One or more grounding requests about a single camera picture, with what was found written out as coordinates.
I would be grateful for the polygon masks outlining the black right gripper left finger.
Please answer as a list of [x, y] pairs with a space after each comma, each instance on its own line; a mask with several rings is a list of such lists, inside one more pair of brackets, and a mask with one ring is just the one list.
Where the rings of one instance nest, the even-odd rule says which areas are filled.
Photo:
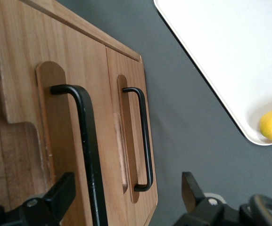
[[66, 172], [42, 198], [31, 198], [6, 214], [7, 226], [58, 226], [76, 196], [75, 176]]

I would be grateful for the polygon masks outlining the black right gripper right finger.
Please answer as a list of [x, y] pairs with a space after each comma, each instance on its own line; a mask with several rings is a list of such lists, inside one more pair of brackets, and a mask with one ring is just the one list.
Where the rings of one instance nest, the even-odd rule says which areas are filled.
[[191, 172], [181, 175], [181, 196], [187, 213], [176, 226], [239, 226], [239, 212], [218, 198], [204, 195]]

